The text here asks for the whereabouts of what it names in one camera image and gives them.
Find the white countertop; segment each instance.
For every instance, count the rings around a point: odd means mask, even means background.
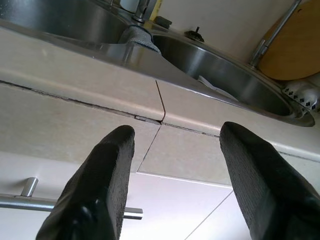
[[[163,81],[158,90],[152,77],[4,28],[0,46],[2,81],[216,136],[236,122],[280,152],[320,161],[319,124],[290,125]]]
[[[0,80],[162,120],[154,78],[0,28]]]
[[[284,123],[163,81],[158,82],[164,123],[219,136],[224,122],[235,122],[273,144],[280,152],[320,162],[320,127]]]

